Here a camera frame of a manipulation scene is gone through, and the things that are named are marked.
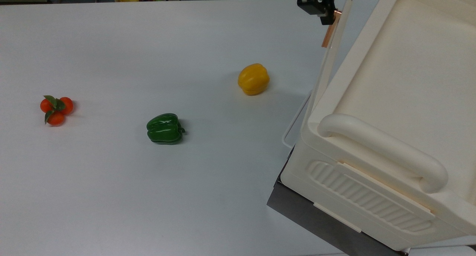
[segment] bell pepper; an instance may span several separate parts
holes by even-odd
[[[269,75],[264,66],[255,63],[245,67],[238,75],[238,86],[246,95],[262,93],[268,86]]]
[[[147,123],[147,136],[156,144],[177,144],[184,132],[179,118],[173,113],[159,115]]]

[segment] green leaf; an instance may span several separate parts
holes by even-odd
[[[53,112],[54,112],[53,110],[49,110],[48,112],[46,112],[46,114],[45,114],[45,124],[46,124],[46,122],[48,122],[49,117],[51,115],[53,115]]]
[[[65,108],[66,108],[66,105],[64,104],[64,102],[60,99],[56,99],[56,109],[55,110],[61,111]]]
[[[50,96],[50,95],[44,95],[43,97],[45,97],[46,100],[48,100],[48,102],[51,103],[51,105],[53,106],[53,109],[56,109],[56,99],[55,99],[55,97]]]

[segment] tomato cluster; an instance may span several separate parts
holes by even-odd
[[[39,108],[45,112],[45,124],[60,126],[63,124],[65,115],[73,112],[73,101],[68,97],[55,99],[53,96],[45,95],[44,100],[39,104]]]

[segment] ribbed panel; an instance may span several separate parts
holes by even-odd
[[[331,164],[315,161],[306,172],[316,183],[358,205],[368,213],[401,230],[418,232],[432,226],[397,203],[336,171]]]

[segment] white table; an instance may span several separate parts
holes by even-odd
[[[339,61],[376,2],[354,0]],[[0,21],[0,255],[339,253],[266,206],[325,51],[296,0],[0,6]],[[271,83],[249,97],[252,63]],[[42,95],[77,109],[49,127]],[[148,139],[165,112],[184,142]]]

